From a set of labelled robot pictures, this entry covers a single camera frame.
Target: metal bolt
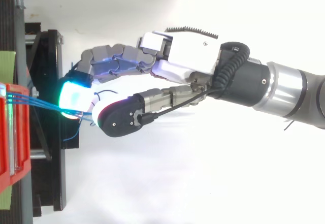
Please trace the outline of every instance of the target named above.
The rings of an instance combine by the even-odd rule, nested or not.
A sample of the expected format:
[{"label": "metal bolt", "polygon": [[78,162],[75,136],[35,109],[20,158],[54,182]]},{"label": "metal bolt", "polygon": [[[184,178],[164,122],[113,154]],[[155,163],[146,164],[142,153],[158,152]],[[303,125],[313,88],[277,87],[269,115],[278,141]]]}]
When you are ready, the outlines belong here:
[{"label": "metal bolt", "polygon": [[25,9],[24,0],[15,0],[16,7],[19,9]]},{"label": "metal bolt", "polygon": [[64,37],[62,35],[58,36],[57,42],[59,45],[64,45]]},{"label": "metal bolt", "polygon": [[31,88],[31,96],[34,97],[34,98],[37,98],[38,96],[40,96],[40,93],[36,90],[35,87]]}]

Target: screw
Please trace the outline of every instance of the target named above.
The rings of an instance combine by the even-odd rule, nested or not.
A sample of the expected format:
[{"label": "screw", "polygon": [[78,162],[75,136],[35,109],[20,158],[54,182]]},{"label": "screw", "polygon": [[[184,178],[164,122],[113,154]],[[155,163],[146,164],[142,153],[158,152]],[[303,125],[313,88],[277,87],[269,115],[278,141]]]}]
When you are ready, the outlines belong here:
[{"label": "screw", "polygon": [[64,45],[64,37],[62,35],[58,36],[57,42],[59,45]]},{"label": "screw", "polygon": [[36,90],[35,87],[31,88],[31,96],[34,98],[37,98],[38,96],[40,96],[40,93]]}]

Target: blue wire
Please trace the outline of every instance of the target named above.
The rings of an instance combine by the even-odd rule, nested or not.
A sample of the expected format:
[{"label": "blue wire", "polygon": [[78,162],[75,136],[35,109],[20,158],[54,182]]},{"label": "blue wire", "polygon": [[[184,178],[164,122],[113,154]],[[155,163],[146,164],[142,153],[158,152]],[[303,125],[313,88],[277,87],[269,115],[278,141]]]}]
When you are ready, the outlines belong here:
[{"label": "blue wire", "polygon": [[[30,97],[30,96],[27,96],[27,95],[23,95],[23,94],[19,94],[19,93],[7,93],[7,95],[15,95],[15,96],[19,96],[19,97],[22,97],[22,98],[27,98],[31,101],[34,101],[34,102],[38,102],[38,103],[42,103],[42,104],[46,104],[48,106],[51,106],[51,107],[55,107],[55,108],[59,108],[59,109],[62,109],[60,108],[59,106],[57,105],[54,105],[54,104],[51,104],[49,102],[46,102],[46,101],[43,101],[43,100],[40,100],[40,99],[36,99],[36,98],[33,98],[33,97]],[[81,111],[76,111],[76,110],[70,110],[71,112],[77,112],[77,113],[81,113]],[[84,115],[91,115],[90,112],[83,112]]]},{"label": "blue wire", "polygon": [[[76,110],[71,110],[71,109],[63,109],[63,108],[60,108],[59,106],[57,105],[54,105],[54,104],[51,104],[51,103],[48,103],[46,101],[43,101],[43,100],[39,100],[39,99],[35,99],[33,97],[30,97],[30,96],[26,96],[26,95],[23,95],[23,94],[19,94],[19,93],[7,93],[7,95],[15,95],[15,96],[19,96],[19,97],[22,97],[22,98],[27,98],[28,100],[30,101],[33,101],[33,102],[36,102],[36,103],[39,103],[39,104],[45,104],[49,107],[53,107],[53,108],[56,108],[56,110],[59,110],[59,111],[62,111],[64,110],[64,112],[71,112],[71,113],[78,113],[78,114],[83,114],[83,115],[91,115],[91,112],[82,112],[82,111],[76,111]],[[16,97],[8,97],[7,99],[9,100],[21,100],[21,101],[26,101],[22,98],[16,98]]]},{"label": "blue wire", "polygon": [[[36,103],[28,104],[28,103],[26,103],[26,102],[7,101],[7,104],[13,104],[13,105],[29,105],[29,106],[40,107],[40,108],[43,108],[43,109],[48,109],[48,110],[54,110],[53,108],[50,108],[50,107],[43,107],[43,106],[40,106],[39,104],[36,104]],[[61,110],[61,111],[59,111],[59,112],[63,112],[63,113],[66,113],[66,114],[68,114],[68,115],[72,115],[72,116],[78,117],[79,119],[83,119],[83,120],[86,120],[86,121],[93,122],[92,120],[90,120],[90,119],[88,119],[88,118],[85,118],[85,117],[83,117],[82,115],[73,114],[72,112],[69,112],[69,111]]]},{"label": "blue wire", "polygon": [[74,138],[78,135],[78,133],[79,133],[79,131],[80,131],[80,126],[81,126],[81,122],[82,122],[82,120],[83,120],[83,119],[81,119],[81,121],[80,121],[80,123],[79,123],[79,127],[78,127],[78,130],[77,130],[76,134],[74,134],[74,135],[73,135],[72,137],[70,137],[70,138],[63,139],[63,142],[68,141],[68,140],[70,140],[70,139],[74,139]]}]

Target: green light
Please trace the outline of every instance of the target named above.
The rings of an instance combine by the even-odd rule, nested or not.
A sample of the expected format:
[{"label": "green light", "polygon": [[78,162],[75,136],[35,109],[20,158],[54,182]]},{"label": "green light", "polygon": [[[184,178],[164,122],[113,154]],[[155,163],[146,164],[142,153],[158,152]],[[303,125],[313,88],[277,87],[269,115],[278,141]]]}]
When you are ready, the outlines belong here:
[{"label": "green light", "polygon": [[[83,87],[72,82],[65,82],[60,98],[59,107],[62,109],[71,109],[77,111],[87,111],[93,99],[93,90]],[[63,116],[71,119],[76,119],[75,116],[62,113]]]}]

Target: white wall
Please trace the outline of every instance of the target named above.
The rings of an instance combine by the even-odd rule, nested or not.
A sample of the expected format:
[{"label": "white wall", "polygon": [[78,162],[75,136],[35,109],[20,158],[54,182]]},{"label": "white wall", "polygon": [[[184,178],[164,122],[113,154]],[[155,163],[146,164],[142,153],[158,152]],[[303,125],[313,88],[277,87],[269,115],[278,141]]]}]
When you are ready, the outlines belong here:
[{"label": "white wall", "polygon": [[[84,49],[190,25],[247,44],[262,62],[325,74],[324,3],[25,0],[25,16],[64,35],[66,71]],[[133,94],[170,83],[142,76],[106,86]],[[80,149],[66,153],[68,204],[43,208],[35,223],[324,223],[325,132],[296,122],[284,132],[283,121],[208,99],[123,138],[84,123]]]}]

